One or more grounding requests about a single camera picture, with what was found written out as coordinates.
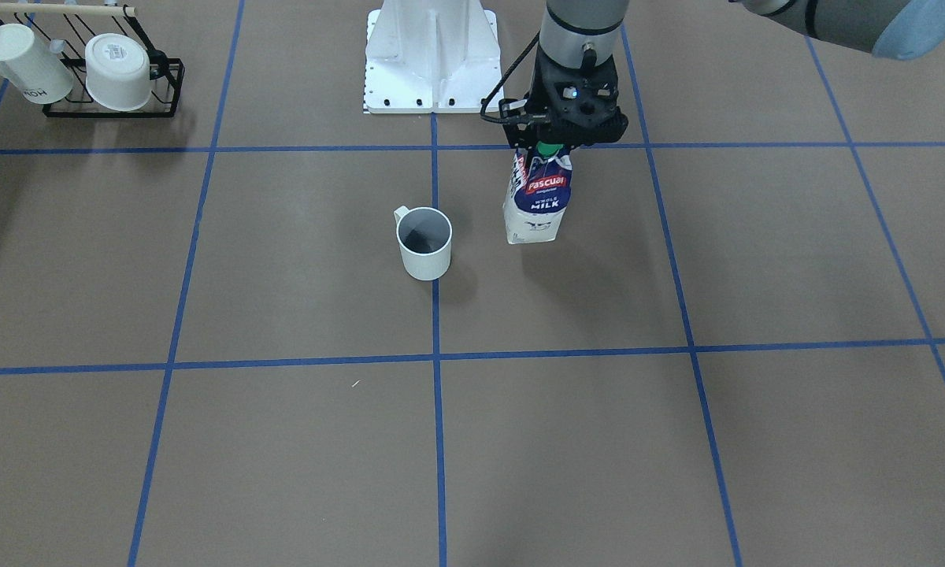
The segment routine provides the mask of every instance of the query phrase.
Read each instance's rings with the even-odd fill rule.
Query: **wooden handle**
[[[19,2],[0,2],[0,14],[9,13],[36,14],[76,14],[79,16],[130,16],[137,17],[133,6],[81,6],[80,4],[26,4]]]

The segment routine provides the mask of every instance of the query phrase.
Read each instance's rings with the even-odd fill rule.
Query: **white mug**
[[[36,104],[62,100],[73,89],[69,69],[20,23],[0,25],[0,76]]]
[[[396,240],[403,266],[415,279],[437,280],[451,263],[451,221],[430,207],[395,211]]]
[[[150,58],[140,43],[119,33],[91,37],[84,47],[87,93],[98,104],[129,112],[151,98]]]

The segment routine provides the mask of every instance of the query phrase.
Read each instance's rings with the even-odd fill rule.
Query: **red label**
[[[549,187],[560,187],[567,184],[567,177],[565,176],[548,176],[540,177],[540,179],[534,180],[534,182],[529,184],[529,187],[525,190],[526,195],[532,195],[535,191],[540,189],[549,189]]]

